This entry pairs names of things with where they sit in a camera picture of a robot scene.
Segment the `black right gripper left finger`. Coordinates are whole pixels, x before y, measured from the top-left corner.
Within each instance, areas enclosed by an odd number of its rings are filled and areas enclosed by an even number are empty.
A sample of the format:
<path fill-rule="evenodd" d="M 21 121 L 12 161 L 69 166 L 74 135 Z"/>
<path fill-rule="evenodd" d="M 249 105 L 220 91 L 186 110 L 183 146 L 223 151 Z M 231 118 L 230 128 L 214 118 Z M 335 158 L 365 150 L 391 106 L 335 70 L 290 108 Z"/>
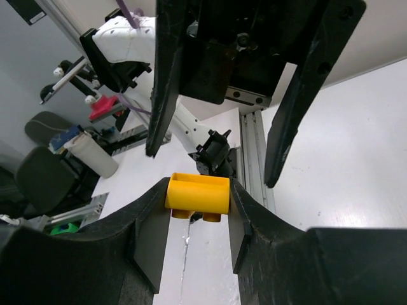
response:
<path fill-rule="evenodd" d="M 151 304 L 169 231 L 169 180 L 76 233 L 1 226 L 2 304 Z"/>

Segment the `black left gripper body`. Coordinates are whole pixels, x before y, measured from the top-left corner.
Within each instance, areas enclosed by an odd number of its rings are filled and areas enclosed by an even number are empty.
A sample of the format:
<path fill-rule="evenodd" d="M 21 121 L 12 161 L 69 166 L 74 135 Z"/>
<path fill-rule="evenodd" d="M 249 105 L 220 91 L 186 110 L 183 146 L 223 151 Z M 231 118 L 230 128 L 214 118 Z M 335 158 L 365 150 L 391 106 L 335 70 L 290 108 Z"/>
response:
<path fill-rule="evenodd" d="M 324 1 L 189 1 L 181 95 L 222 104 L 229 88 L 272 97 L 286 64 L 300 66 Z"/>

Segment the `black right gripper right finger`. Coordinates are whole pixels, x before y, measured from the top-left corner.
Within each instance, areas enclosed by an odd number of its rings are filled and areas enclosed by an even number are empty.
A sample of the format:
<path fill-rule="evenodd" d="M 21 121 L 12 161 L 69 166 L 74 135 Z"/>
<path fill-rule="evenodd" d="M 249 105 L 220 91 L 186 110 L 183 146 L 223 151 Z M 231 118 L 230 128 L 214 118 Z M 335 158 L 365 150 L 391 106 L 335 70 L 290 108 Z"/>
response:
<path fill-rule="evenodd" d="M 242 304 L 405 304 L 406 231 L 302 231 L 230 180 L 231 261 Z"/>

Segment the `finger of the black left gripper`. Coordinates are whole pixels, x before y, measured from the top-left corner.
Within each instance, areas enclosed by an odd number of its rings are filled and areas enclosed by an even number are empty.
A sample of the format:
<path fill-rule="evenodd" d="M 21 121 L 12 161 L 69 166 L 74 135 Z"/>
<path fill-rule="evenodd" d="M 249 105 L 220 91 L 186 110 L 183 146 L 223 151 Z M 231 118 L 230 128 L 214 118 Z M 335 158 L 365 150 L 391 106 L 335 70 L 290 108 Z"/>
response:
<path fill-rule="evenodd" d="M 186 31 L 187 1 L 156 2 L 155 71 L 146 155 L 156 156 L 173 118 Z"/>
<path fill-rule="evenodd" d="M 317 1 L 293 51 L 297 67 L 267 137 L 264 183 L 273 188 L 298 127 L 366 10 L 364 1 Z"/>

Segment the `yellow rounded lego brick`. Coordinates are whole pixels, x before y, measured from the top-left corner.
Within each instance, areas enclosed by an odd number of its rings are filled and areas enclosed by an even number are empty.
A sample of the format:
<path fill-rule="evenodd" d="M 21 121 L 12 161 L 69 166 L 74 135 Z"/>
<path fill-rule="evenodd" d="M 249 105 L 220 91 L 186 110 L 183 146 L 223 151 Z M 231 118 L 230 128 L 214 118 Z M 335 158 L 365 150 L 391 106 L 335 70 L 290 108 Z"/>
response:
<path fill-rule="evenodd" d="M 177 219 L 200 212 L 207 222 L 220 222 L 230 208 L 230 180 L 224 177 L 173 173 L 168 184 L 165 208 Z"/>

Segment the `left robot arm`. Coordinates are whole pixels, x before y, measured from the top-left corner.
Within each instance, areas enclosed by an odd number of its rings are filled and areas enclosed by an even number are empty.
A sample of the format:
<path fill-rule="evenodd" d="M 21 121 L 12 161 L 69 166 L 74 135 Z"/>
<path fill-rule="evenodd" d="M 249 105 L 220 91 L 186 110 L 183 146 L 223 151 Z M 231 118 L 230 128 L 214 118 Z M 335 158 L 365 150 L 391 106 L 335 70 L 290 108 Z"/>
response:
<path fill-rule="evenodd" d="M 274 187 L 298 127 L 366 10 L 364 1 L 157 1 L 156 15 L 122 7 L 80 37 L 99 81 L 151 109 L 146 154 L 168 130 L 207 175 L 226 137 L 188 119 L 179 99 L 220 105 L 231 91 L 268 105 L 286 64 L 296 70 L 268 132 L 264 183 Z"/>

